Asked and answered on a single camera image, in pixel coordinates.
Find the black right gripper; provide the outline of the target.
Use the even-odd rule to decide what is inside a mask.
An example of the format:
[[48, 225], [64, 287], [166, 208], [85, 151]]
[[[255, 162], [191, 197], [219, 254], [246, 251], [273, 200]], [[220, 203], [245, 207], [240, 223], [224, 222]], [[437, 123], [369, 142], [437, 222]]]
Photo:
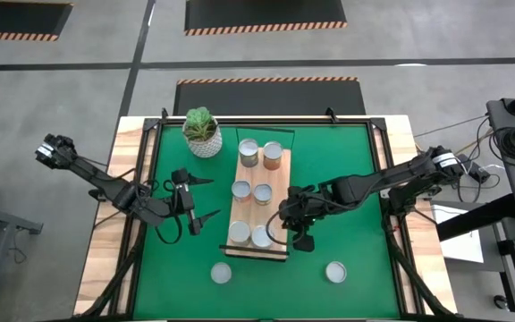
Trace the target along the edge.
[[317, 219], [327, 214], [328, 197], [327, 188], [321, 185], [288, 188], [287, 199], [279, 204], [278, 215], [282, 220], [282, 228], [295, 232], [291, 238], [295, 250], [312, 252], [315, 249], [314, 238], [308, 234], [308, 229]]

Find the can yellow label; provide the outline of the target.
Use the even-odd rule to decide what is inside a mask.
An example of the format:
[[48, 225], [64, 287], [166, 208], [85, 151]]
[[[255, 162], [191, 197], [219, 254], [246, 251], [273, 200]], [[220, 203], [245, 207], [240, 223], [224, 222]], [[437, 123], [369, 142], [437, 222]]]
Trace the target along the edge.
[[267, 183], [258, 184], [253, 190], [253, 196], [258, 205], [267, 205], [272, 200], [273, 189]]

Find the blue berries can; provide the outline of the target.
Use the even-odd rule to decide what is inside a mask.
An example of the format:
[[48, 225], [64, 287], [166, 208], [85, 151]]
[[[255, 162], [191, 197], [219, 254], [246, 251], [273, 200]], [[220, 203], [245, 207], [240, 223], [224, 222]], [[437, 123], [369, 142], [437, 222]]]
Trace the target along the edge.
[[259, 249], [269, 249], [273, 244], [265, 225], [258, 225], [252, 230], [251, 241]]

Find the can red-orange label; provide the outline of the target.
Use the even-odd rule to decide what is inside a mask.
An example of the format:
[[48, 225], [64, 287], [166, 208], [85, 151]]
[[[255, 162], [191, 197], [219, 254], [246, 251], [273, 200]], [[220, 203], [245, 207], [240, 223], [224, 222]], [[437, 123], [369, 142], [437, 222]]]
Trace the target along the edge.
[[247, 201], [251, 198], [251, 184], [245, 180], [235, 181], [232, 184], [232, 196], [236, 201]]

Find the green pears can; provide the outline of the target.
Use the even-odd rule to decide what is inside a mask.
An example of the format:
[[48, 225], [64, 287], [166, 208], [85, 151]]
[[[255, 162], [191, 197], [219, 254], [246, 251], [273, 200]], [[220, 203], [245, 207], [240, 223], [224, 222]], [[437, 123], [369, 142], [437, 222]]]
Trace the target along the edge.
[[250, 226], [244, 221], [234, 221], [228, 230], [229, 243], [233, 246], [248, 246], [251, 238]]

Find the tall can orange label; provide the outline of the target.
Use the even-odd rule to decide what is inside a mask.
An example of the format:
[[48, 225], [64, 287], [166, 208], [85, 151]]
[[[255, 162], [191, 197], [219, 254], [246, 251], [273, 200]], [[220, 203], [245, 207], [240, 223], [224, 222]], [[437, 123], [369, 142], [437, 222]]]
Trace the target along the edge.
[[268, 170], [276, 170], [281, 166], [283, 147], [277, 141], [269, 141], [263, 147], [263, 165]]

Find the tall can grey-blue label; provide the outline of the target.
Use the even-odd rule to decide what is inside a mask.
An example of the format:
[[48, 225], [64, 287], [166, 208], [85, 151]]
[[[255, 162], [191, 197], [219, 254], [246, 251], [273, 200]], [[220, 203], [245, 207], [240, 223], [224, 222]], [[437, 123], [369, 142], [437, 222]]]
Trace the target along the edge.
[[238, 146], [241, 164], [251, 168], [258, 164], [258, 143], [250, 138], [240, 141]]

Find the silver can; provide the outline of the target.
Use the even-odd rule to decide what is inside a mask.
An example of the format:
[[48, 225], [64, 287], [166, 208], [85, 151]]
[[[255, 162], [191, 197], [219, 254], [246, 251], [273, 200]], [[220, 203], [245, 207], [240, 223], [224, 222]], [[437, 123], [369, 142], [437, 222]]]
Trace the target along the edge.
[[331, 283], [340, 284], [347, 278], [347, 269], [343, 263], [332, 261], [325, 267], [325, 276]]

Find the pink salmon can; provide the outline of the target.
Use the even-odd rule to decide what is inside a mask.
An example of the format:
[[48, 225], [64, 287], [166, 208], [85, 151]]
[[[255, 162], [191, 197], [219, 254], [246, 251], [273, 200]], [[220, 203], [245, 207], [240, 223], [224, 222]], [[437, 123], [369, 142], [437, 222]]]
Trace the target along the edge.
[[232, 269], [227, 263], [215, 263], [210, 271], [211, 279], [216, 284], [226, 284], [232, 278]]

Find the wooden board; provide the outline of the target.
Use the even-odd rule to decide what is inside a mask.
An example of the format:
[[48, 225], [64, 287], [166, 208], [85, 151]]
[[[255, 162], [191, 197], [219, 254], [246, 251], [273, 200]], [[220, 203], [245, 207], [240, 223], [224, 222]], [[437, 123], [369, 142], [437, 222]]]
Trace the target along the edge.
[[[258, 225], [265, 225], [267, 234], [273, 244], [269, 249], [259, 249], [253, 245], [251, 238], [248, 246], [233, 246], [227, 242], [221, 248], [230, 257], [258, 258], [272, 261], [285, 261], [289, 257], [287, 248], [288, 233], [282, 228], [282, 221], [277, 213], [279, 204], [287, 198], [291, 178], [291, 148], [295, 131], [284, 128], [242, 128], [235, 129], [236, 170], [232, 181], [245, 180], [251, 184], [251, 198], [244, 202], [232, 197], [229, 226], [234, 221], [246, 222], [252, 230]], [[243, 139], [253, 139], [258, 144], [258, 163], [248, 168], [241, 164], [238, 146]], [[263, 165], [263, 147], [269, 141], [277, 141], [283, 147], [281, 166], [276, 170], [268, 170]], [[253, 190], [261, 183], [269, 184], [273, 189], [272, 200], [267, 205], [258, 205], [254, 200]]]

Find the potted succulent in white pot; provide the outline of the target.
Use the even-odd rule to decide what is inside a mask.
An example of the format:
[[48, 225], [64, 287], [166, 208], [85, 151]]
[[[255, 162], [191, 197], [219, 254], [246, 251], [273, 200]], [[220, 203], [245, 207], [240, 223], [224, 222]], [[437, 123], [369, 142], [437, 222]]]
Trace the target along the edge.
[[210, 111], [200, 106], [191, 108], [182, 126], [182, 135], [190, 151], [201, 158], [218, 154], [223, 146], [220, 126]]

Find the green table mat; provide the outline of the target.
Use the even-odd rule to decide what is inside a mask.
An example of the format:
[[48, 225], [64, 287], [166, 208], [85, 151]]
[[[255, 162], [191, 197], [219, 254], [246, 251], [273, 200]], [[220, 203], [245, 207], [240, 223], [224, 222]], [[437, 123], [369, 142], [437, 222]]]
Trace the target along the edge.
[[[195, 211], [221, 212], [197, 236], [178, 234], [175, 222], [149, 228], [140, 267], [134, 316], [170, 318], [397, 318], [391, 261], [381, 226], [379, 198], [371, 195], [355, 211], [314, 224], [312, 252], [292, 251], [284, 262], [231, 258], [227, 238], [236, 170], [235, 127], [222, 130], [221, 151], [195, 157], [178, 127], [163, 130], [156, 165], [162, 182], [179, 168], [213, 182], [192, 190]], [[291, 183], [316, 184], [341, 175], [374, 170], [366, 127], [298, 126], [291, 148]], [[339, 261], [347, 278], [331, 283], [325, 267]], [[212, 281], [215, 263], [227, 263], [232, 278]]]

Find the black striped-edge floor mat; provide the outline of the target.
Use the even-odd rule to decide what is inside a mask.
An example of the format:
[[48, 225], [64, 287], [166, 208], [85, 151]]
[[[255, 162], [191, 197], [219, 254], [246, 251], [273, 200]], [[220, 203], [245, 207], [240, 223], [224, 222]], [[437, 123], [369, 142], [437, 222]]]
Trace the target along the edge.
[[184, 33], [208, 36], [347, 26], [342, 0], [187, 0]]
[[56, 41], [73, 6], [73, 3], [0, 0], [0, 40]]
[[196, 107], [213, 115], [364, 115], [359, 81], [352, 76], [181, 79], [173, 114]]

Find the white paper sheet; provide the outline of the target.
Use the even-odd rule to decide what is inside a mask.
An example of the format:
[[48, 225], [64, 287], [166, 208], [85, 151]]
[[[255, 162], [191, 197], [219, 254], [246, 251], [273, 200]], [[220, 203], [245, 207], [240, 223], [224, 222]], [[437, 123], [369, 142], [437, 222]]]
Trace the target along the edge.
[[[466, 213], [464, 209], [433, 205], [432, 212], [438, 224]], [[484, 257], [481, 248], [478, 230], [464, 233], [446, 241], [441, 241], [441, 249], [445, 258], [483, 263]]]

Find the black metal table frame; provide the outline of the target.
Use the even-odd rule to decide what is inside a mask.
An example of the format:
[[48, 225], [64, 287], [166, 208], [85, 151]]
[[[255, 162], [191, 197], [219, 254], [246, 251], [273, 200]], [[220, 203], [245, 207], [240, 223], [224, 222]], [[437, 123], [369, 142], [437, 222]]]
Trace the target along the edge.
[[[135, 165], [142, 165], [147, 179], [154, 173], [154, 155], [162, 143], [160, 131], [166, 125], [181, 125], [182, 116], [123, 116], [120, 118], [110, 155], [109, 174], [126, 174]], [[370, 135], [376, 138], [378, 164], [398, 165], [416, 156], [418, 149], [406, 115], [340, 115], [340, 125], [355, 121], [367, 122]], [[89, 310], [114, 277], [130, 249], [144, 240], [146, 226], [139, 220], [113, 216], [114, 208], [102, 202], [97, 208], [96, 228], [80, 281], [73, 316]], [[409, 214], [404, 228], [395, 234], [396, 241], [411, 258], [419, 275], [435, 297], [450, 311], [457, 306], [444, 263], [441, 243], [431, 223], [431, 205], [419, 199], [416, 210]]]

